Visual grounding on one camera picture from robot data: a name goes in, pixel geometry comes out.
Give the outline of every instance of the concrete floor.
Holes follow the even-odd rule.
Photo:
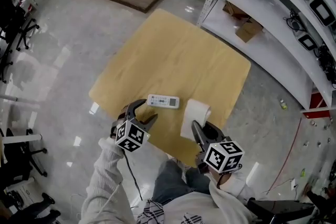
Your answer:
[[[155,8],[196,24],[204,1],[162,0]],[[38,156],[48,177],[33,171],[36,182],[19,192],[27,204],[41,200],[41,191],[50,194],[56,201],[54,208],[61,211],[61,223],[78,222],[85,188],[100,154],[98,140],[109,135],[113,121],[90,100],[88,92],[109,59],[149,15],[108,0],[51,0],[37,15],[41,28],[30,39],[30,48],[13,53],[14,65],[6,73],[9,82],[1,84],[0,93],[31,102],[2,101],[0,126],[9,126],[15,134],[24,134],[28,127],[42,134],[42,142],[33,146],[48,149],[47,155]],[[287,103],[287,110],[281,109],[281,98]],[[297,197],[312,178],[316,179],[318,193],[326,184],[335,157],[331,129],[323,130],[327,122],[324,119],[316,120],[317,127],[311,126],[299,110],[296,100],[252,62],[223,130],[246,151],[242,173],[247,176],[259,163],[257,173],[249,181],[256,197],[290,178],[299,184]],[[131,156],[144,197],[151,197],[158,167],[165,159],[165,154],[150,144]],[[129,201],[135,205],[139,195],[125,160],[119,168]],[[300,177],[302,169],[306,171],[305,177]],[[270,191],[267,198],[294,199],[295,195],[287,182]]]

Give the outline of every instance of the plaid scarf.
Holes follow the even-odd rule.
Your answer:
[[[148,200],[143,213],[138,216],[136,224],[164,224],[163,206],[158,202]],[[202,217],[185,213],[181,224],[204,224]]]

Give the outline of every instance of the wooden table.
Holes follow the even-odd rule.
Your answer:
[[[250,62],[225,43],[157,9],[112,57],[89,95],[114,119],[125,105],[150,93],[180,97],[177,110],[145,104],[137,117],[141,120],[158,113],[149,142],[195,166],[196,143],[180,137],[188,99],[210,105],[209,121],[222,128],[249,69]]]

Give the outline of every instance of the remote control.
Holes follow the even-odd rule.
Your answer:
[[[180,99],[176,96],[149,94],[147,105],[158,106],[159,108],[178,109]]]

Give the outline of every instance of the sweater sleeve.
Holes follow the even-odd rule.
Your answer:
[[[216,187],[216,180],[211,177],[209,185],[210,194],[216,205],[222,210],[223,215],[227,218],[226,222],[230,223],[231,219],[239,219],[239,223],[248,224],[253,220],[253,214],[245,207],[249,198],[254,196],[245,180],[242,179],[241,173],[235,172],[227,182]]]
[[[101,208],[122,182],[117,162],[123,157],[123,152],[115,145],[114,139],[101,138],[99,145],[102,152],[94,164],[90,185],[86,189],[88,196],[82,205],[79,224],[133,224],[135,220],[122,185],[97,218]]]

